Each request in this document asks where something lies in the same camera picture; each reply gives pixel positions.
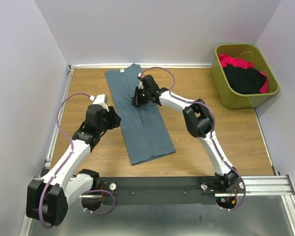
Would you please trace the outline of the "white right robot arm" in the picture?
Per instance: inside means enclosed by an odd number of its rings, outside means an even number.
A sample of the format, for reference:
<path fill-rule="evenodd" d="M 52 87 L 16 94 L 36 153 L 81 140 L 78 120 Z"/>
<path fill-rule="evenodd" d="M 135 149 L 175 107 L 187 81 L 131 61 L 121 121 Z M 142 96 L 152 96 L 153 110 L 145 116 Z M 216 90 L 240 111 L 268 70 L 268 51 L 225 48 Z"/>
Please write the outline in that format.
<path fill-rule="evenodd" d="M 182 113 L 189 134 L 205 148 L 214 170 L 214 185 L 219 191 L 229 190 L 239 179 L 233 164 L 226 157 L 215 133 L 215 116 L 203 100 L 190 100 L 160 88 L 151 75 L 138 74 L 132 105 L 139 107 L 151 102 Z"/>

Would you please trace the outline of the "blue-grey t shirt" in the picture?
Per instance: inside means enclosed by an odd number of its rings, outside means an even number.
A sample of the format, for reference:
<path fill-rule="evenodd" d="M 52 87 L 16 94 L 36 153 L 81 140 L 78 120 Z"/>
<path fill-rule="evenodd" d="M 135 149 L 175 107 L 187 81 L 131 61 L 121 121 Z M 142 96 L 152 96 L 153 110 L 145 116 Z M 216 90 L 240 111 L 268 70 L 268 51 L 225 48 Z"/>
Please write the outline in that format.
<path fill-rule="evenodd" d="M 176 151 L 156 105 L 132 106 L 138 74 L 137 64 L 124 69 L 108 70 L 105 78 L 112 94 L 115 110 L 121 117 L 121 131 L 132 165 L 145 163 Z"/>

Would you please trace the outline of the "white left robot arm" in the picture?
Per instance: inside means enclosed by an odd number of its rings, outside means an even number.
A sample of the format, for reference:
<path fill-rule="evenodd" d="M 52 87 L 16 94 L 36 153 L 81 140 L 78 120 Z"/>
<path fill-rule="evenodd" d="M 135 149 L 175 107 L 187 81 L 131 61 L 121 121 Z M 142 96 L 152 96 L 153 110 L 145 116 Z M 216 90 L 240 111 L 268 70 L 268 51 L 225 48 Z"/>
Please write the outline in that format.
<path fill-rule="evenodd" d="M 121 118 L 113 106 L 92 104 L 86 119 L 73 134 L 70 146 L 57 164 L 41 179 L 33 179 L 27 188 L 26 216 L 39 220 L 50 229 L 64 220 L 68 207 L 82 194 L 102 192 L 99 173 L 83 169 L 74 172 L 88 157 L 101 137 L 120 126 Z"/>

